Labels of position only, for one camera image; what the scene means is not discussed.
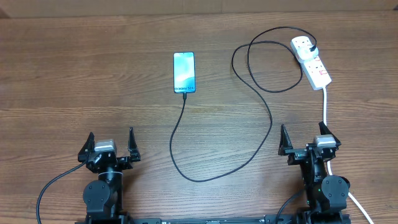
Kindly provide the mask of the Galaxy smartphone blue screen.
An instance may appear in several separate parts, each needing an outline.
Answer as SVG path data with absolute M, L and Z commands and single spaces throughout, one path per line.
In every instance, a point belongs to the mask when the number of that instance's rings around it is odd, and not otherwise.
M 193 52 L 174 53 L 174 92 L 196 92 L 195 54 Z

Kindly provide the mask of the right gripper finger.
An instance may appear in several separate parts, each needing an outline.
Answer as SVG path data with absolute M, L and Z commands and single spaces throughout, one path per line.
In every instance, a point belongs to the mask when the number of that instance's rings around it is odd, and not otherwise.
M 320 128 L 321 135 L 327 135 L 327 134 L 332 135 L 332 132 L 328 129 L 327 125 L 323 121 L 319 122 L 318 125 Z
M 294 148 L 289 138 L 288 132 L 284 124 L 282 124 L 280 127 L 280 143 L 279 143 L 278 155 L 287 156 L 293 153 L 293 150 Z

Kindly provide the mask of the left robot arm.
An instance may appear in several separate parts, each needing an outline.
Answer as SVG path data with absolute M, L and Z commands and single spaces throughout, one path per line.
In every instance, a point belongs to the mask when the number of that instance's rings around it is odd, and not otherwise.
M 129 212 L 123 209 L 123 171 L 133 168 L 141 160 L 134 137 L 129 128 L 128 156 L 117 156 L 113 139 L 95 141 L 90 133 L 78 153 L 78 161 L 97 174 L 98 178 L 85 187 L 83 201 L 86 204 L 85 223 L 133 223 Z

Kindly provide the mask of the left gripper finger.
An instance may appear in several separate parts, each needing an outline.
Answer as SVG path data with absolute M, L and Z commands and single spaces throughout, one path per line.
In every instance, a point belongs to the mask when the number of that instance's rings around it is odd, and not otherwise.
M 138 150 L 136 140 L 134 137 L 134 129 L 133 127 L 129 128 L 129 140 L 128 140 L 128 147 L 127 147 L 129 154 L 130 154 L 130 161 L 131 162 L 138 162 L 141 160 L 141 155 Z
M 91 132 L 88 139 L 78 153 L 78 162 L 85 162 L 89 159 L 90 154 L 94 151 L 95 135 Z

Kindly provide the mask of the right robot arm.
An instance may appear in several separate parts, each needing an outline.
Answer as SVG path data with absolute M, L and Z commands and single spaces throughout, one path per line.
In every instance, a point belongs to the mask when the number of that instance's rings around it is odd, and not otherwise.
M 320 134 L 304 148 L 294 148 L 284 125 L 280 127 L 278 155 L 287 156 L 287 164 L 300 166 L 304 189 L 291 196 L 285 203 L 307 196 L 307 206 L 299 208 L 288 223 L 350 223 L 342 214 L 347 207 L 346 199 L 351 184 L 348 179 L 328 174 L 325 163 L 336 156 L 340 140 L 319 122 Z

